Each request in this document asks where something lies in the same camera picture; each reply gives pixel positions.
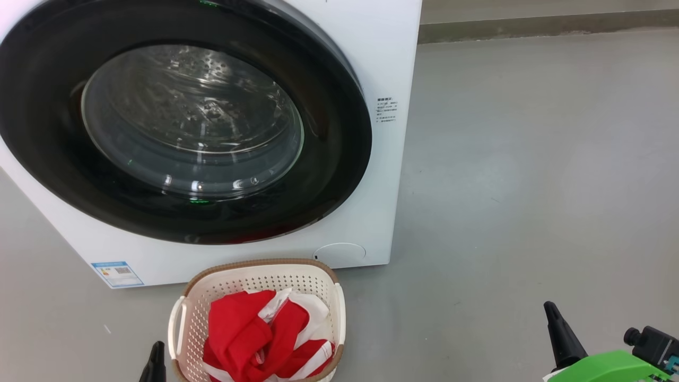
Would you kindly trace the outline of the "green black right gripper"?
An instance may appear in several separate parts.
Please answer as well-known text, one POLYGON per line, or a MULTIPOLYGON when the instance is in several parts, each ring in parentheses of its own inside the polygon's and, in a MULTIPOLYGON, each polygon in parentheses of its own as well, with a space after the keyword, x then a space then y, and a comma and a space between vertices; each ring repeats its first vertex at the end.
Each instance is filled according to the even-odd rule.
POLYGON ((544 381, 670 381, 673 372, 616 350, 588 356, 587 351, 551 301, 544 302, 555 368, 544 381))

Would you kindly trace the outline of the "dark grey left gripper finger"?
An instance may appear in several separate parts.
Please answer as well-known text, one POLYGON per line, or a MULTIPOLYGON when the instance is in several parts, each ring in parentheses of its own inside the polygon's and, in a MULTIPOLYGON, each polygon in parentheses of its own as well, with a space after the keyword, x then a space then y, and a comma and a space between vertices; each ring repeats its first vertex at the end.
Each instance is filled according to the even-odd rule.
POLYGON ((162 341, 155 342, 139 377, 139 382, 165 382, 167 380, 164 355, 165 344, 162 341))

